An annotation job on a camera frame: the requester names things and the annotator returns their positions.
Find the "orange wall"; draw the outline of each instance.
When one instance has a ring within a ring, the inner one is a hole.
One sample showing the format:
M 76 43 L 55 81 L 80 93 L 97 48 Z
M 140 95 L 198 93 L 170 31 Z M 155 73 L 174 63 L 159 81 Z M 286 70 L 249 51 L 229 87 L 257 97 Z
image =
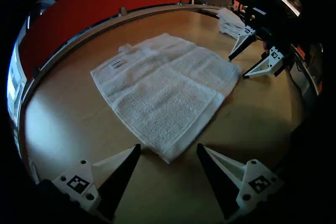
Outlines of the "orange wall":
M 58 0 L 28 30 L 19 45 L 19 55 L 27 80 L 34 67 L 41 67 L 61 44 L 107 17 L 127 10 L 180 0 Z

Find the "screw hole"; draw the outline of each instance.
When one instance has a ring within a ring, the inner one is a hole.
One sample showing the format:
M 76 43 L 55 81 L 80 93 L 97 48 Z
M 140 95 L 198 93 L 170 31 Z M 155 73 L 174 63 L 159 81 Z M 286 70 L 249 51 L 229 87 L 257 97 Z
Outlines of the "screw hole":
M 250 194 L 244 194 L 243 195 L 243 200 L 248 201 L 250 199 L 251 199 L 251 195 Z
M 88 193 L 88 194 L 86 195 L 86 198 L 87 198 L 88 200 L 94 200 L 94 199 L 95 199 L 95 197 L 94 197 L 91 193 Z

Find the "white towel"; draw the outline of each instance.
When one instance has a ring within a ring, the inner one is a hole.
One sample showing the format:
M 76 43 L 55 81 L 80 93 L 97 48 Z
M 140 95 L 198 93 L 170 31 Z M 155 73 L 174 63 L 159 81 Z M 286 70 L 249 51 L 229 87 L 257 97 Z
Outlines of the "white towel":
M 232 11 L 222 8 L 218 11 L 219 17 L 219 29 L 222 33 L 227 33 L 230 36 L 238 39 L 239 33 L 242 33 L 245 29 L 245 24 L 240 18 Z
M 120 120 L 170 163 L 195 139 L 236 85 L 241 69 L 168 34 L 120 53 L 91 71 Z

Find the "stack of towels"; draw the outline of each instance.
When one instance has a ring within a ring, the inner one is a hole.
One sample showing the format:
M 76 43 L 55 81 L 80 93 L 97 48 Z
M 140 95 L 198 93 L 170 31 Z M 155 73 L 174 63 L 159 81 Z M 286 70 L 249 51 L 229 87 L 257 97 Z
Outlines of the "stack of towels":
M 230 36 L 238 39 L 240 33 L 245 29 L 245 24 L 232 11 L 223 8 L 218 11 L 219 29 L 222 33 L 227 33 Z

